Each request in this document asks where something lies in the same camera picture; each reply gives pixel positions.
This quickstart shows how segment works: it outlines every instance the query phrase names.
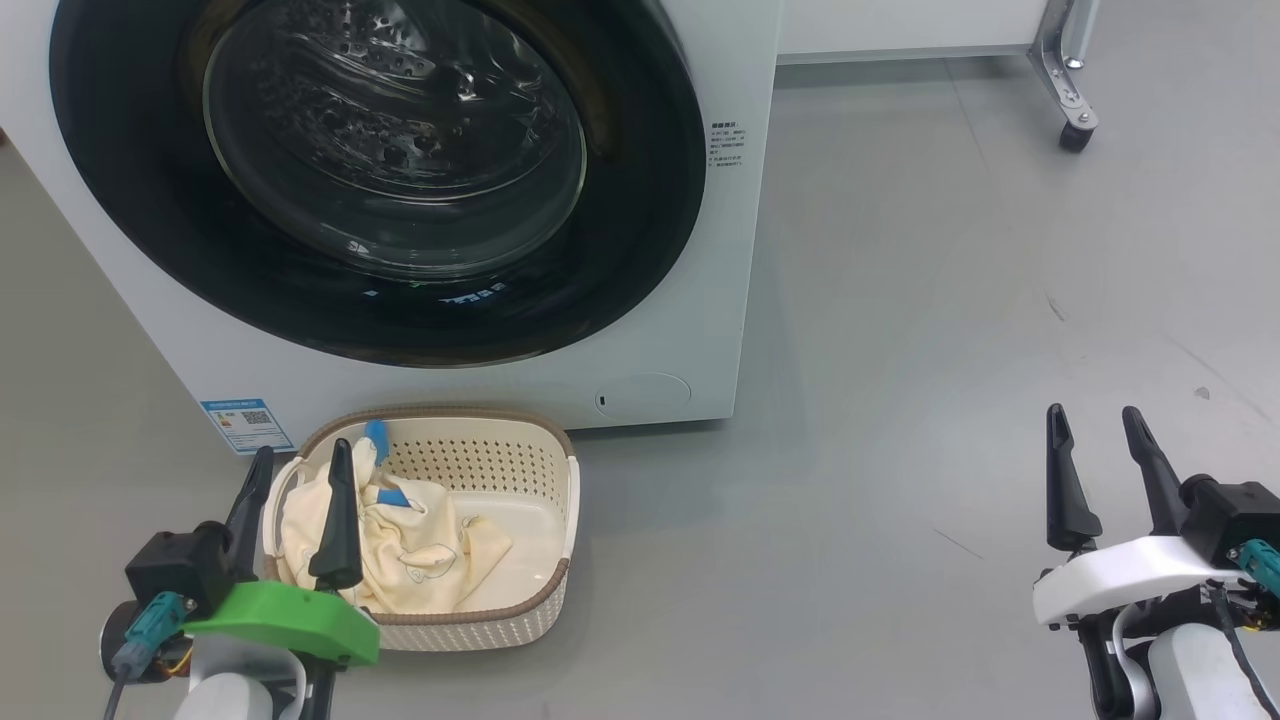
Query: white cabinet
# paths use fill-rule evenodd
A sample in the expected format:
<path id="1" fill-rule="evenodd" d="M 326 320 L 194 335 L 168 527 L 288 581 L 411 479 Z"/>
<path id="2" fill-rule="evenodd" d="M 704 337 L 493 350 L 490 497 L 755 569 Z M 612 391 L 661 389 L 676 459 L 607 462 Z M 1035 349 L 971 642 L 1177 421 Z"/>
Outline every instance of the white cabinet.
<path id="1" fill-rule="evenodd" d="M 1044 0 L 787 0 L 778 53 L 781 61 L 1021 53 L 1043 13 Z"/>

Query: white washing machine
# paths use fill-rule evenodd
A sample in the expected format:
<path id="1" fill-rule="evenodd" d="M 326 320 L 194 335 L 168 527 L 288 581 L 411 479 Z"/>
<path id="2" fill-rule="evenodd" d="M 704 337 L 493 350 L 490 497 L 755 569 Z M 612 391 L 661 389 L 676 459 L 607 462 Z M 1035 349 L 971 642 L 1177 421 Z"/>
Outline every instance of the white washing machine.
<path id="1" fill-rule="evenodd" d="M 0 127 L 239 452 L 727 418 L 781 5 L 24 0 Z"/>

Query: fabric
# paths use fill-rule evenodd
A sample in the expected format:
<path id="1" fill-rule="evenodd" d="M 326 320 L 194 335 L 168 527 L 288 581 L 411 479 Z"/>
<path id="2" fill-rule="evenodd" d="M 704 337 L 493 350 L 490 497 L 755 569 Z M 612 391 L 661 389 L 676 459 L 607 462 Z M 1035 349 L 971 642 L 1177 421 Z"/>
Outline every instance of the fabric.
<path id="1" fill-rule="evenodd" d="M 453 612 L 511 550 L 511 538 L 486 518 L 460 520 L 443 486 L 383 473 L 376 457 L 367 437 L 352 447 L 365 579 L 342 596 L 372 612 Z M 408 507 L 379 503 L 387 489 L 403 493 Z M 316 479 L 284 498 L 280 550 L 298 587 L 315 588 L 307 565 L 320 547 L 330 496 L 325 462 Z"/>

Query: metal stand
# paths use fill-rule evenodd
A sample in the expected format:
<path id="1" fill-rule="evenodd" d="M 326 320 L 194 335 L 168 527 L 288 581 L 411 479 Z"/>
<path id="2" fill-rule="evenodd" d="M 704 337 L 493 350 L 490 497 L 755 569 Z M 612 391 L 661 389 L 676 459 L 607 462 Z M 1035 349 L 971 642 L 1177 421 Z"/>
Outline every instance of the metal stand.
<path id="1" fill-rule="evenodd" d="M 1062 55 L 1066 56 L 1066 67 L 1078 70 L 1084 67 L 1084 54 L 1089 50 L 1089 38 L 1093 36 L 1093 20 L 1098 17 L 1098 0 L 1076 0 L 1075 9 L 1071 10 L 1066 31 L 1066 46 Z"/>
<path id="2" fill-rule="evenodd" d="M 1071 82 L 1071 76 L 1066 68 L 1066 59 L 1062 55 L 1062 31 L 1071 15 L 1075 0 L 1048 0 L 1044 8 L 1044 17 L 1041 18 L 1041 27 L 1036 35 L 1036 42 L 1027 53 L 1041 76 L 1044 87 L 1057 99 L 1059 109 L 1066 118 L 1062 135 L 1057 143 L 1071 152 L 1084 150 L 1093 137 L 1094 128 L 1098 127 L 1098 118 L 1093 114 L 1093 108 L 1085 102 L 1084 96 Z"/>

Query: floor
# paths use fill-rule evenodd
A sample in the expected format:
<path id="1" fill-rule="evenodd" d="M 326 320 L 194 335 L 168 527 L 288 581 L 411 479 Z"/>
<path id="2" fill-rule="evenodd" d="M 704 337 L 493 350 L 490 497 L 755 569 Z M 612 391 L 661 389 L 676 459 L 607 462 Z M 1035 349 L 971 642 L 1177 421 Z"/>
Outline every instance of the floor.
<path id="1" fill-rule="evenodd" d="M 1019 59 L 780 70 L 737 416 L 579 434 L 557 628 L 390 653 L 333 716 L 1089 717 L 1079 646 L 1030 612 L 1062 560 L 1043 413 L 1068 407 L 1103 544 L 1149 529 L 1126 404 L 1183 475 L 1280 491 L 1277 31 L 1268 0 L 1105 4 L 1080 156 Z M 124 562 L 225 512 L 244 465 L 12 147 L 0 228 L 0 697 L 92 717 Z"/>

